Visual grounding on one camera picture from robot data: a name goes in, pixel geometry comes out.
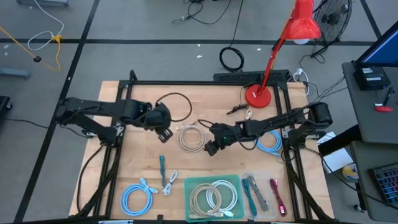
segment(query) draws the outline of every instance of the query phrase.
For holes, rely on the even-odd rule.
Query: plastic container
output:
[[[208,217],[208,218],[198,218],[198,219],[191,219],[189,218],[189,214],[193,214],[191,208],[189,206],[189,198],[191,195],[192,190],[199,184],[211,184],[217,180],[226,180],[230,182],[236,188],[238,193],[238,201],[236,202],[235,207],[231,210],[234,213],[233,217]],[[229,188],[225,186],[217,186],[217,189],[220,191],[222,196],[222,203],[221,208],[227,207],[231,203],[232,199],[232,192]],[[244,217],[244,207],[243,207],[243,197],[242,197],[242,190],[241,190],[241,180],[238,175],[220,175],[220,176],[213,176],[213,177],[190,177],[186,178],[184,181],[184,195],[185,195],[185,220],[187,222],[207,222],[211,220],[233,220],[233,219],[240,219]],[[203,211],[210,210],[211,207],[206,201],[206,191],[202,191],[198,195],[198,204],[199,207]]]
[[[253,188],[250,187],[250,194],[251,197],[253,198],[253,202],[256,206],[257,209],[257,216],[253,216],[253,214],[250,211],[249,208],[249,200],[246,197],[246,194],[243,192],[243,187],[242,188],[242,194],[243,194],[243,204],[244,204],[244,216],[250,220],[264,220],[264,219],[274,219],[276,216],[278,216],[278,203],[275,198],[275,195],[271,189],[271,186],[269,185],[269,179],[272,178],[272,176],[267,172],[267,171],[261,171],[261,172],[244,172],[241,176],[242,179],[247,179],[247,177],[251,175],[254,177],[254,180],[256,181],[257,187],[264,197],[264,199],[268,203],[268,211],[264,211],[261,208],[261,205],[256,197],[256,193],[254,192]]]

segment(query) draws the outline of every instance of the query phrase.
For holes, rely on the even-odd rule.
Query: red lamp shade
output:
[[[282,39],[315,39],[321,36],[312,19],[313,0],[296,0],[293,13],[286,24]]]

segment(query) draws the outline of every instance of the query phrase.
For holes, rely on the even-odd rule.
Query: red desk lamp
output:
[[[305,44],[308,39],[319,38],[321,35],[318,24],[312,19],[313,0],[296,0],[285,28],[278,41],[272,48],[264,79],[261,86],[252,85],[246,90],[245,100],[254,108],[265,108],[271,102],[271,93],[266,88],[269,72],[273,67],[276,55],[285,40],[295,40],[298,44]]]

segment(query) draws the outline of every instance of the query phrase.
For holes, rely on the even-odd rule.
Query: red lamp base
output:
[[[248,105],[254,108],[265,108],[271,102],[271,93],[267,88],[261,93],[258,94],[258,90],[260,85],[252,85],[246,90],[244,94],[244,99],[248,103]]]

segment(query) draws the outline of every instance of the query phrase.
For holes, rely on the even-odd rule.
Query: green tray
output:
[[[192,190],[199,184],[211,184],[217,180],[226,180],[235,186],[236,191],[238,193],[238,201],[236,202],[235,207],[231,210],[234,213],[234,217],[208,217],[208,218],[199,218],[199,219],[191,219],[189,218],[189,214],[193,214],[191,208],[189,206],[189,198]],[[229,188],[225,186],[218,186],[217,189],[220,191],[221,196],[223,198],[223,202],[221,203],[221,208],[225,208],[231,203],[232,192]],[[241,190],[241,179],[238,175],[220,175],[213,177],[190,177],[186,178],[184,181],[184,195],[185,195],[185,220],[187,222],[207,222],[212,220],[232,220],[232,219],[240,219],[244,217],[244,207],[242,200],[242,190]],[[202,191],[198,196],[198,203],[200,208],[203,211],[210,210],[211,207],[207,204],[206,201],[206,191]]]

